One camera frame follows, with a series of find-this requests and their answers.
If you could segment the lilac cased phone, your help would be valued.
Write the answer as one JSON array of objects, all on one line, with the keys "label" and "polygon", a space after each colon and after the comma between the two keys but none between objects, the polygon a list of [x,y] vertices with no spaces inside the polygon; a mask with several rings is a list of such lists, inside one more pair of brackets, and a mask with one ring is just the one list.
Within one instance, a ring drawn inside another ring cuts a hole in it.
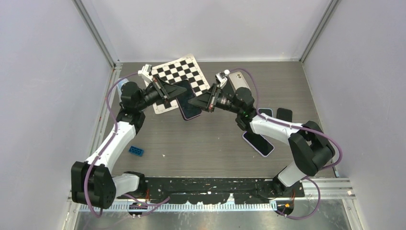
[{"label": "lilac cased phone", "polygon": [[268,157],[274,146],[262,135],[244,132],[242,138],[262,157]]}]

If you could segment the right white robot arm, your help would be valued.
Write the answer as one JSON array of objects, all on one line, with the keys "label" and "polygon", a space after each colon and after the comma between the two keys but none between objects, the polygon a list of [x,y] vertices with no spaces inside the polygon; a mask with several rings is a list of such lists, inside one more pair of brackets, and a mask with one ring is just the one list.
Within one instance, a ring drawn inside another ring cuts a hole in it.
[{"label": "right white robot arm", "polygon": [[206,112],[220,108],[235,113],[241,130],[273,138],[290,147],[293,162],[272,180],[272,190],[277,196],[287,196],[295,183],[316,175],[335,156],[333,146],[317,123],[292,123],[259,113],[248,88],[240,87],[233,96],[228,96],[213,84],[208,91],[188,102]]}]

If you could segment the beige phone case with ring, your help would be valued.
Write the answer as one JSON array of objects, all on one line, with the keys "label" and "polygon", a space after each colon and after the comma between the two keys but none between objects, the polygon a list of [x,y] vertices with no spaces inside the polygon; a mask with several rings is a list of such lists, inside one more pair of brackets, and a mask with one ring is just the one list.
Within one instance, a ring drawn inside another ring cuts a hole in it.
[{"label": "beige phone case with ring", "polygon": [[231,82],[233,91],[236,91],[239,88],[247,88],[250,90],[250,87],[241,72],[230,73],[228,78]]}]

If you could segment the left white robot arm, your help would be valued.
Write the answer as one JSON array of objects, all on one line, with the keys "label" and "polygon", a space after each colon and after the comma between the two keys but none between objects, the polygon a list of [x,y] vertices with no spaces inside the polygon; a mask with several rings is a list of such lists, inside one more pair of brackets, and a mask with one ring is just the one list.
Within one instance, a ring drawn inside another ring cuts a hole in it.
[{"label": "left white robot arm", "polygon": [[113,201],[130,193],[142,198],[147,192],[145,176],[139,172],[124,172],[112,176],[111,171],[127,144],[140,131],[144,110],[158,101],[175,99],[186,88],[169,84],[153,77],[145,89],[127,78],[120,79],[115,88],[120,94],[120,111],[113,118],[114,125],[108,137],[85,161],[76,161],[71,167],[72,201],[85,204],[94,211],[96,207],[108,209]]}]

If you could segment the black phone from case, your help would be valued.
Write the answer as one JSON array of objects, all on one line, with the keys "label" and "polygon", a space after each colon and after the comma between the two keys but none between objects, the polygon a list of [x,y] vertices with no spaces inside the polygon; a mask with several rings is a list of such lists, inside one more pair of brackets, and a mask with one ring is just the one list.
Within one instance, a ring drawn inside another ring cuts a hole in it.
[{"label": "black phone from case", "polygon": [[229,85],[229,82],[228,82],[228,77],[224,77],[224,78],[219,80],[218,87],[221,90],[223,90],[225,92],[228,92],[229,91],[229,86],[230,85]]}]

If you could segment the blue toy brick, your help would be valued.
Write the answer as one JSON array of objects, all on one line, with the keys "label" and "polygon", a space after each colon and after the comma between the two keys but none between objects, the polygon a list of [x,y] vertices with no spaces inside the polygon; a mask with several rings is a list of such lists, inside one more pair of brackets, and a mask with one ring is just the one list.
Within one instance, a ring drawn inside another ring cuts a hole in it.
[{"label": "blue toy brick", "polygon": [[135,147],[135,146],[131,146],[131,147],[129,148],[128,152],[131,153],[131,154],[133,154],[133,155],[139,156],[139,157],[142,157],[143,154],[144,154],[144,150],[143,150],[143,149],[137,148],[137,147]]}]

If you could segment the black phone near wall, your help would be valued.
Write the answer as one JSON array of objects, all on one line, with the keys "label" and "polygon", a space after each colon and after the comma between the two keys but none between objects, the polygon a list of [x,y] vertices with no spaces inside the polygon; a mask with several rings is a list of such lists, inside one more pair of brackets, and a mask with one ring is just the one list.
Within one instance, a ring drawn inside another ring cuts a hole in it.
[{"label": "black phone near wall", "polygon": [[286,122],[293,121],[293,112],[290,109],[286,108],[278,108],[276,118]]}]

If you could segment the purple edged phone from case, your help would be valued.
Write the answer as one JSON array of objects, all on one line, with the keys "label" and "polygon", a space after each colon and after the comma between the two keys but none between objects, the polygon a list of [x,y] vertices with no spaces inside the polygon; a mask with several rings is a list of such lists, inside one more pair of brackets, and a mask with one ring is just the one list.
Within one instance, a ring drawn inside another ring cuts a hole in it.
[{"label": "purple edged phone from case", "polygon": [[176,98],[183,120],[189,121],[200,116],[202,110],[199,107],[196,107],[188,102],[190,99],[195,97],[190,83],[187,80],[183,80],[175,83],[174,85],[186,89],[184,93],[177,96]]}]

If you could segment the black white chessboard mat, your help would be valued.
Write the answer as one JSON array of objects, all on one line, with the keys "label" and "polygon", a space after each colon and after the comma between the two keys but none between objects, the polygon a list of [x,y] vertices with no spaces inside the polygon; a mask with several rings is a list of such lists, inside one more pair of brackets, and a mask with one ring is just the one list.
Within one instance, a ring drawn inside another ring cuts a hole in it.
[{"label": "black white chessboard mat", "polygon": [[193,54],[187,54],[179,59],[155,65],[149,74],[159,77],[169,84],[188,81],[196,96],[203,94],[210,88]]}]

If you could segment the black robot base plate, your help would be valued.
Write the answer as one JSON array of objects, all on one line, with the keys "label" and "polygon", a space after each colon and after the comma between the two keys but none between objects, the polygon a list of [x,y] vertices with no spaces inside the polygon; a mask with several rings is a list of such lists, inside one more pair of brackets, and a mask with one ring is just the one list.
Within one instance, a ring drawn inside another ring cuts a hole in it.
[{"label": "black robot base plate", "polygon": [[284,189],[267,178],[220,177],[146,177],[129,195],[159,203],[169,198],[170,204],[224,204],[233,198],[235,204],[265,204],[271,199],[304,197],[300,182]]}]

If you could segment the light blue cased phone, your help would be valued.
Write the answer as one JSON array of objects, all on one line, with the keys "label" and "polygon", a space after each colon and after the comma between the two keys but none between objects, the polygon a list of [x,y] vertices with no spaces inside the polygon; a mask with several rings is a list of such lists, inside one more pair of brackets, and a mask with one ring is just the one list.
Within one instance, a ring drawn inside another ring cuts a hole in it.
[{"label": "light blue cased phone", "polygon": [[260,114],[265,114],[267,116],[273,117],[273,110],[270,108],[259,108],[258,112]]}]

